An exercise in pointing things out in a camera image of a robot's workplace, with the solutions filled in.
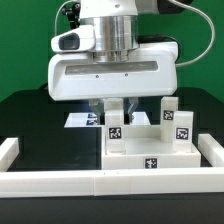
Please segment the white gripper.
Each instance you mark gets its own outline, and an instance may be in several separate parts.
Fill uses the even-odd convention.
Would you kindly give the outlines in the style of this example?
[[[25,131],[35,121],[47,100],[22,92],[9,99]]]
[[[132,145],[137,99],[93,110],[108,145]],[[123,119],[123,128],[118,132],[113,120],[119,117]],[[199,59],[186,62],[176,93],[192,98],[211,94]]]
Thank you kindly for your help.
[[[89,100],[89,107],[104,124],[102,98],[127,98],[124,118],[134,119],[138,97],[171,95],[177,89],[175,42],[142,44],[128,60],[96,63],[89,52],[58,54],[48,66],[48,90],[56,101]]]

